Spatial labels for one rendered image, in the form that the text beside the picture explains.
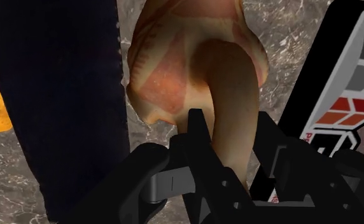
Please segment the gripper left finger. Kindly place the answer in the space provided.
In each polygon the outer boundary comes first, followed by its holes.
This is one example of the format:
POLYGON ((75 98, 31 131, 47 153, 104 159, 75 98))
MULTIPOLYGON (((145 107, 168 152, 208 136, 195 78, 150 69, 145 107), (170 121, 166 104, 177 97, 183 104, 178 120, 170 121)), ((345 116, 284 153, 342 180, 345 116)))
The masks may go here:
POLYGON ((143 143, 60 224, 148 224, 169 198, 183 196, 190 224, 245 224, 253 201, 211 147, 201 109, 168 148, 143 143))

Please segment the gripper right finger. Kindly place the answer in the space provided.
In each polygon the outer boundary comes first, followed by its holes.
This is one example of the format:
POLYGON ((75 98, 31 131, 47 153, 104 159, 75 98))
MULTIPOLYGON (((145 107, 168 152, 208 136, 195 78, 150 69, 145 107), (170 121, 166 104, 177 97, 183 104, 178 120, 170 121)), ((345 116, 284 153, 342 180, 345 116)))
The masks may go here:
POLYGON ((253 148, 275 180, 279 204, 268 207, 286 224, 364 224, 364 154, 339 150, 328 157, 286 136, 264 111, 253 148))

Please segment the tan and red mushroom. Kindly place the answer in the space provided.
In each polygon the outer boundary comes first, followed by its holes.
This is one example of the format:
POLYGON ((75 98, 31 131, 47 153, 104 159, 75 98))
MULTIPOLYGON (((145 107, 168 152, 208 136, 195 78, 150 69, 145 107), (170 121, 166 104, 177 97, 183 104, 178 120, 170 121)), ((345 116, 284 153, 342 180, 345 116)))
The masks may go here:
POLYGON ((138 117, 185 133, 189 110, 201 109, 218 158, 246 184, 269 61, 243 0, 146 0, 127 63, 138 117))

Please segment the black box with red print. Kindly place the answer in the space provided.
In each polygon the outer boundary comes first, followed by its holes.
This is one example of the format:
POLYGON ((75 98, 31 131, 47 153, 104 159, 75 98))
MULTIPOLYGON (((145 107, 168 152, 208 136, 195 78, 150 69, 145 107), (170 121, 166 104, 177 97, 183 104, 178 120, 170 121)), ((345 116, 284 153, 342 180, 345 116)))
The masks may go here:
MULTIPOLYGON (((324 156, 358 152, 358 130, 364 126, 364 0, 329 5, 276 125, 324 156)), ((251 196, 256 202, 279 200, 275 180, 261 164, 251 196)))

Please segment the dark blue tall container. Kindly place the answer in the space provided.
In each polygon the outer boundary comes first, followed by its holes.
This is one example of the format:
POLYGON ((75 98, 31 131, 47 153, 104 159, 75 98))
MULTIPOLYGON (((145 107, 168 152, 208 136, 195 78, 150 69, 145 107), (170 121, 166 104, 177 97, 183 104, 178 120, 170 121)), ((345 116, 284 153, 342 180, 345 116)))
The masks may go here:
POLYGON ((116 0, 0 0, 0 93, 46 215, 130 151, 116 0))

